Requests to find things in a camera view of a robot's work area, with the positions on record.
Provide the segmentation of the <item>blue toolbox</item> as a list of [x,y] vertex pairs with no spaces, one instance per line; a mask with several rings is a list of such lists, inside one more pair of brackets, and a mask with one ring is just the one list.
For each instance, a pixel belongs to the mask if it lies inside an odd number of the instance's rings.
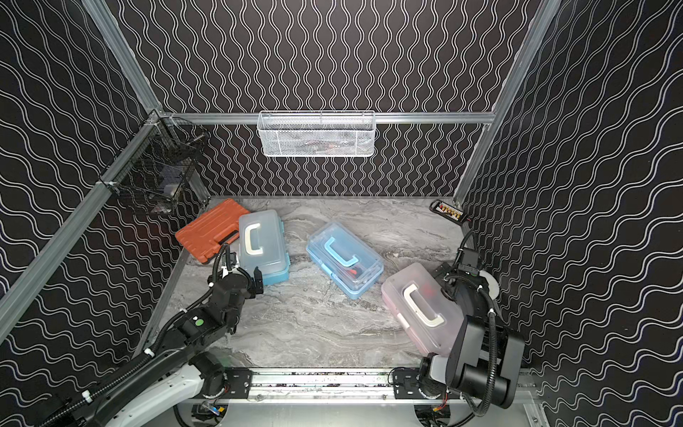
[[277,212],[248,213],[239,218],[238,225],[239,266],[250,274],[258,269],[264,286],[288,281],[291,262]]
[[314,232],[306,251],[351,300],[364,295],[384,271],[380,254],[339,222],[329,222]]

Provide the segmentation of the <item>pink toolbox with clear lid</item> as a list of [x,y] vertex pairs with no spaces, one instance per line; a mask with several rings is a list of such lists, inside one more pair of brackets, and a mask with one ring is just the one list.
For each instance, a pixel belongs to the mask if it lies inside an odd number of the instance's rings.
[[388,277],[381,290],[386,307],[423,356],[451,353],[464,313],[442,294],[442,287],[421,263]]

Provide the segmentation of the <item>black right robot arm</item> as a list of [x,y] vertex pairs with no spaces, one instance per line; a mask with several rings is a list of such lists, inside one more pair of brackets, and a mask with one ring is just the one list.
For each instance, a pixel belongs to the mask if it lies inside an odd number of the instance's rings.
[[472,237],[467,231],[455,261],[441,266],[442,295],[461,309],[464,320],[448,355],[432,353],[423,360],[424,379],[443,388],[441,406],[453,392],[468,405],[469,414],[456,426],[485,416],[491,407],[512,405],[525,350],[521,334],[500,320],[498,282],[468,243]]

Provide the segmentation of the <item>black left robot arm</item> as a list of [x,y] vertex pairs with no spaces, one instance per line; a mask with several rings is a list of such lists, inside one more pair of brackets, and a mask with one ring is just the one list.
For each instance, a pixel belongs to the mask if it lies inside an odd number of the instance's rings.
[[245,270],[224,245],[210,288],[180,310],[154,343],[73,400],[44,406],[43,426],[141,426],[196,396],[218,400],[231,389],[223,364],[208,347],[234,334],[245,302],[264,291],[259,268]]

